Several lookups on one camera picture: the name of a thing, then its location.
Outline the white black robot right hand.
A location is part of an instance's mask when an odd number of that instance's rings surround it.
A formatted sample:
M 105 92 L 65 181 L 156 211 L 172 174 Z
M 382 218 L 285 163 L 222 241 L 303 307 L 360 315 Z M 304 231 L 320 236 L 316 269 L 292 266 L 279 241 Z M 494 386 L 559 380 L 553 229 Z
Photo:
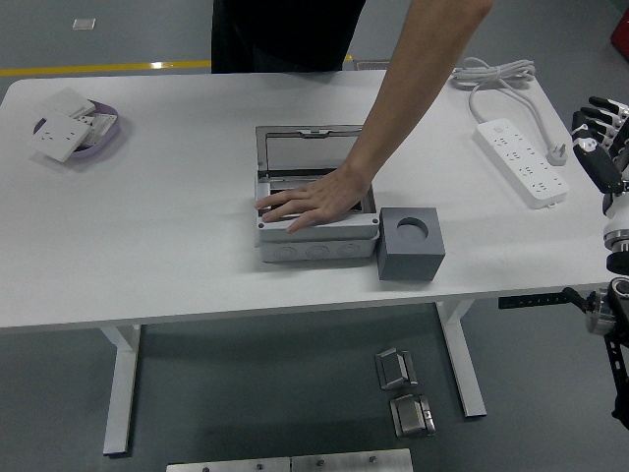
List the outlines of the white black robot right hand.
M 603 194 L 605 244 L 628 236 L 628 105 L 592 96 L 573 114 L 573 151 Z

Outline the person's left hand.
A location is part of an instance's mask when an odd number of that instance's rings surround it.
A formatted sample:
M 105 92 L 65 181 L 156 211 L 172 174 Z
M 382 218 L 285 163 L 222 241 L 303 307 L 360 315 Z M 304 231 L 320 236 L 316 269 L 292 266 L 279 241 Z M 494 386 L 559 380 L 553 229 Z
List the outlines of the person's left hand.
M 297 218 L 287 229 L 288 233 L 295 233 L 338 220 L 367 193 L 374 176 L 370 169 L 343 164 L 305 186 L 256 201 L 255 209 L 271 207 L 262 216 L 266 223 L 296 214 Z

